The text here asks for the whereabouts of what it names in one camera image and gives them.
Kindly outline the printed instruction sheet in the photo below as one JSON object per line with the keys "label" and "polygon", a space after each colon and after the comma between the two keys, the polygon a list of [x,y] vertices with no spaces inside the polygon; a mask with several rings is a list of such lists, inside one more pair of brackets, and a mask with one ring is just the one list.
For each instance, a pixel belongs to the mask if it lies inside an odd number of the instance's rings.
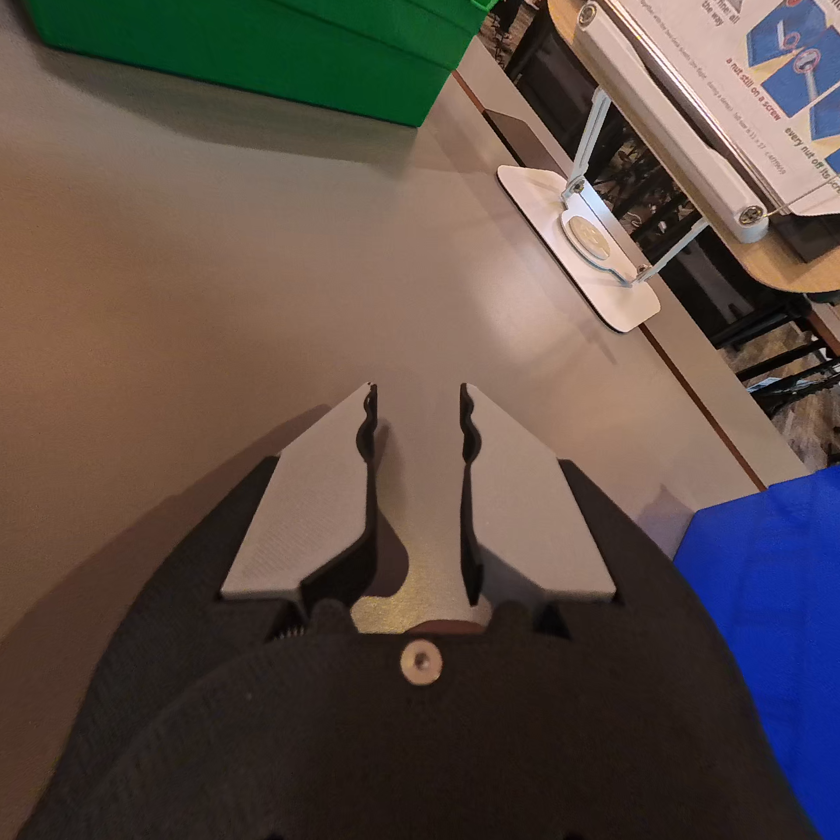
{"label": "printed instruction sheet", "polygon": [[648,69],[781,214],[838,215],[838,2],[605,2]]}

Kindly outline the blue plastic bin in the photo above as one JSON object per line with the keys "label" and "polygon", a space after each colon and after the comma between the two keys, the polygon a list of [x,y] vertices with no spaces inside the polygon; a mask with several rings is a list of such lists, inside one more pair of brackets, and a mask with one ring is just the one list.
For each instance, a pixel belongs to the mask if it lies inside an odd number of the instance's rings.
{"label": "blue plastic bin", "polygon": [[698,511],[675,566],[740,666],[776,759],[839,838],[839,467]]}

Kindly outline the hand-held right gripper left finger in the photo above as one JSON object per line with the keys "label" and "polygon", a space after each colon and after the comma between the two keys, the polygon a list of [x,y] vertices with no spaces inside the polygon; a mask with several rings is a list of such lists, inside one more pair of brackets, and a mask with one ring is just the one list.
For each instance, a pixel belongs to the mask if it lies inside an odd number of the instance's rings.
{"label": "hand-held right gripper left finger", "polygon": [[280,451],[222,598],[361,598],[377,569],[376,426],[377,387],[366,382]]}

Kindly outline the white document stand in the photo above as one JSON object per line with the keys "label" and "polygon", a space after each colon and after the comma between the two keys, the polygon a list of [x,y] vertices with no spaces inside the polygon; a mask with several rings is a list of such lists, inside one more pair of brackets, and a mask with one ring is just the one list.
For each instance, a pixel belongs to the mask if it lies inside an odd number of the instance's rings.
{"label": "white document stand", "polygon": [[[751,277],[789,292],[838,291],[838,246],[807,262],[772,219],[802,218],[770,207],[753,180],[708,139],[699,123],[647,68],[605,2],[548,2],[555,31],[596,87],[571,173],[503,165],[497,178],[578,291],[605,325],[634,330],[659,313],[649,282],[684,247],[711,227]],[[653,260],[636,255],[595,209],[586,169],[614,106],[699,213],[685,233]]]}

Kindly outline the green plastic bin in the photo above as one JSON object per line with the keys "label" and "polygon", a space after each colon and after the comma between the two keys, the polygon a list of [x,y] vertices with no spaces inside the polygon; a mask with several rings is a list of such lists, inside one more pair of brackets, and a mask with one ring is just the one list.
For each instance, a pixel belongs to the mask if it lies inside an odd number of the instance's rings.
{"label": "green plastic bin", "polygon": [[23,2],[50,47],[410,128],[496,4]]}

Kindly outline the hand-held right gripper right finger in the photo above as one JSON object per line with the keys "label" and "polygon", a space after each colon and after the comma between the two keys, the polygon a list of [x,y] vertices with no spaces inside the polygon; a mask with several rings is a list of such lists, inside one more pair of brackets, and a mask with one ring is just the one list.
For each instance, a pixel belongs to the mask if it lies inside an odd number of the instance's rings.
{"label": "hand-held right gripper right finger", "polygon": [[468,603],[611,601],[616,584],[552,449],[469,383],[459,388],[459,423]]}

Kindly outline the adjoining grey desk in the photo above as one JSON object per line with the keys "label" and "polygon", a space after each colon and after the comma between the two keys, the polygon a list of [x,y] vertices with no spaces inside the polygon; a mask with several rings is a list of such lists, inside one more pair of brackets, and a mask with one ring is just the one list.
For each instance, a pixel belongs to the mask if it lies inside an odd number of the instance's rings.
{"label": "adjoining grey desk", "polygon": [[[573,161],[507,77],[478,37],[472,38],[456,75],[481,112],[491,110],[526,123],[562,175]],[[769,487],[811,474],[712,347],[661,276],[649,282],[660,302],[641,331],[666,357],[710,425],[753,482]]]}

